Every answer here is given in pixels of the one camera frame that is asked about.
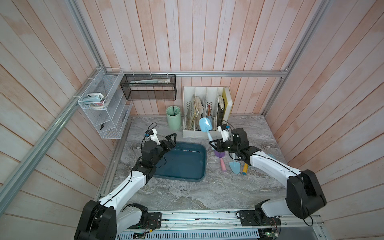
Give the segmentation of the purple shovel pink handle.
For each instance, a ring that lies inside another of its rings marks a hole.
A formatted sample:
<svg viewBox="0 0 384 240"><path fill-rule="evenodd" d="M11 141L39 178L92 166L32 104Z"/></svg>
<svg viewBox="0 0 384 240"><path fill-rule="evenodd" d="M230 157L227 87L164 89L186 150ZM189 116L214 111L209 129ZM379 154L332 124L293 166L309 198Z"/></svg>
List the purple shovel pink handle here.
<svg viewBox="0 0 384 240"><path fill-rule="evenodd" d="M226 168L226 165L225 165L225 162L224 162L224 156L225 155L226 155L225 152L218 152L218 151L215 150L215 156L219 158L221 169L222 169L223 172L227 172L227 168Z"/></svg>

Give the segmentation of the pointed light blue trowel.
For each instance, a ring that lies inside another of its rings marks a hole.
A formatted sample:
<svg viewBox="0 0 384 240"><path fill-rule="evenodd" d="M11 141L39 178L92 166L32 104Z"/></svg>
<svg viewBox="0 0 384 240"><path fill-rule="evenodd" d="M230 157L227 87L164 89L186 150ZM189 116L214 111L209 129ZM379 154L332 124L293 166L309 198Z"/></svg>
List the pointed light blue trowel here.
<svg viewBox="0 0 384 240"><path fill-rule="evenodd" d="M229 166L234 174L240 174L241 164L239 162L233 160L232 162L229 162Z"/></svg>

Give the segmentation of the yellow shovel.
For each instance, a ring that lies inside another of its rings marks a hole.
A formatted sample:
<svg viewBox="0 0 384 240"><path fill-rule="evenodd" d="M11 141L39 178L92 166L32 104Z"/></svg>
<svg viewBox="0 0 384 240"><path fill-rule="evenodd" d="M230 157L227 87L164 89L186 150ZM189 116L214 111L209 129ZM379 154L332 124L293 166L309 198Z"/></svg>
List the yellow shovel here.
<svg viewBox="0 0 384 240"><path fill-rule="evenodd" d="M249 165L245 163L244 166L243 166L243 170L242 170L242 174L243 175L247 175L248 168L249 168Z"/></svg>

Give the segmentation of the teal plastic storage box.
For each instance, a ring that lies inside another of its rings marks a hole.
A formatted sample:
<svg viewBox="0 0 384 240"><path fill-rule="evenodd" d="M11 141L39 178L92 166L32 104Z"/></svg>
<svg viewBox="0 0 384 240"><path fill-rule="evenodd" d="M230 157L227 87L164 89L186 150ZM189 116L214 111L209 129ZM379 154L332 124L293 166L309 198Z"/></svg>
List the teal plastic storage box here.
<svg viewBox="0 0 384 240"><path fill-rule="evenodd" d="M206 175L207 149L201 144L178 142L157 163L155 178L200 182Z"/></svg>

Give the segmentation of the pale blue shovel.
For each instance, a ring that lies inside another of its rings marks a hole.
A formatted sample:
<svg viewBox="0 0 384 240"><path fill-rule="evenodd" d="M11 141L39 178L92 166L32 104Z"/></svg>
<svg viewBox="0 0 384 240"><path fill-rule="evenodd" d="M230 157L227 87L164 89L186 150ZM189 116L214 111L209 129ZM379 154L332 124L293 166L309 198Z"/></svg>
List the pale blue shovel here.
<svg viewBox="0 0 384 240"><path fill-rule="evenodd" d="M213 129L212 122L208 118L201 118L199 120L199 126L202 132L206 133L208 135L208 138L210 141L213 140L210 131Z"/></svg>

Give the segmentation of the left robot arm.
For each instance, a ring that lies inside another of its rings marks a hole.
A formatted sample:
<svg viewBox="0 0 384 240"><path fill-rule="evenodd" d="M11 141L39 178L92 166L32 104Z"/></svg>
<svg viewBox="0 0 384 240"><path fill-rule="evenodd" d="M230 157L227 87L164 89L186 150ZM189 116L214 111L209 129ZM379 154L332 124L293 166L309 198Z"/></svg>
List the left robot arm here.
<svg viewBox="0 0 384 240"><path fill-rule="evenodd" d="M130 198L155 175L156 165L177 144L177 134L166 136L162 141L150 140L141 149L142 156L129 176L112 192L99 201L90 200L85 204L75 235L75 240L114 240L117 235L143 222L145 208L130 205Z"/></svg>

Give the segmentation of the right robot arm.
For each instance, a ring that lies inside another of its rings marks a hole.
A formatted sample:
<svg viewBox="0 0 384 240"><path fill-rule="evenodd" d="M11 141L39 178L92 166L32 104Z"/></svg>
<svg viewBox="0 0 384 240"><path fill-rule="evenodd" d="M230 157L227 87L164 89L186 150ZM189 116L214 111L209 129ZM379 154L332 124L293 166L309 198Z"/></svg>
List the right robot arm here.
<svg viewBox="0 0 384 240"><path fill-rule="evenodd" d="M286 188L286 197L265 200L255 205L254 221L266 225L277 216L294 215L305 220L327 204L326 197L316 174L301 171L270 157L261 149L251 146L244 129L234 129L214 140L208 134L209 144L219 153L228 152L234 163L242 161L276 179Z"/></svg>

